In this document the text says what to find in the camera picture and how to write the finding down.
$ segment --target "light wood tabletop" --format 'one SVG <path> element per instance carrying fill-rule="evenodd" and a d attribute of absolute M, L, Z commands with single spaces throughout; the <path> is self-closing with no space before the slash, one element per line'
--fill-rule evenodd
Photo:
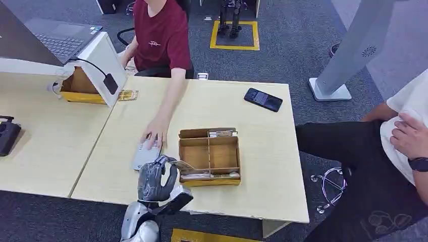
<path fill-rule="evenodd" d="M 129 78 L 125 89 L 139 90 L 138 99 L 116 103 L 72 198 L 118 204 L 137 199 L 138 172 L 131 169 L 132 158 L 168 81 Z M 250 87 L 282 98 L 279 112 L 244 101 Z M 217 127 L 238 131 L 241 184 L 191 188 L 194 199 L 184 210 L 260 218 L 266 227 L 264 235 L 289 222 L 308 223 L 288 85 L 189 80 L 171 120 L 163 153 L 178 158 L 182 129 Z"/>
<path fill-rule="evenodd" d="M 22 127 L 0 157 L 0 190 L 69 196 L 111 109 L 57 99 L 46 88 L 58 78 L 0 73 L 0 115 Z"/>

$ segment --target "black smartphone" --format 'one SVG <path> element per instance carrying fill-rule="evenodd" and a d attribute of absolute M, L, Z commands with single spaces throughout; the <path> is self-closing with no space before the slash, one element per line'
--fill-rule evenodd
<path fill-rule="evenodd" d="M 282 104 L 282 99 L 254 88 L 248 89 L 248 92 L 244 96 L 244 100 L 274 112 L 278 112 Z"/>

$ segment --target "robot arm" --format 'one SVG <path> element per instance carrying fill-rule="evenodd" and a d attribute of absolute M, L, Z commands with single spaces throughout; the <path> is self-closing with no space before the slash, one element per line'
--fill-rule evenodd
<path fill-rule="evenodd" d="M 138 201 L 132 202 L 126 209 L 121 242 L 156 242 L 159 235 L 159 226 L 154 221 L 156 217 L 175 214 L 193 199 L 190 190 L 184 186 L 179 185 L 174 189 L 177 180 L 175 165 L 171 165 L 165 186 L 161 185 L 165 164 L 171 161 L 176 159 L 161 155 L 140 170 Z M 168 199 L 169 202 L 159 207 L 159 202 Z"/>

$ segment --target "white monitor stand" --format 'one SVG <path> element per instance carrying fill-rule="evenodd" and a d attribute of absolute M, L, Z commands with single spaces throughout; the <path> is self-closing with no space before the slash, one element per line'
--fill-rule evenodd
<path fill-rule="evenodd" d="M 402 0 L 361 0 L 339 49 L 321 75 L 309 79 L 315 100 L 352 98 L 345 83 L 382 51 L 394 3 L 398 1 Z"/>

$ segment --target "wristwatch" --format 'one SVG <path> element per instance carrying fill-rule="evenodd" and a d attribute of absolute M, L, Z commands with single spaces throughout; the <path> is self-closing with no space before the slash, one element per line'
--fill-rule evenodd
<path fill-rule="evenodd" d="M 428 157 L 420 157 L 413 160 L 409 160 L 410 167 L 413 170 L 420 172 L 428 172 Z"/>

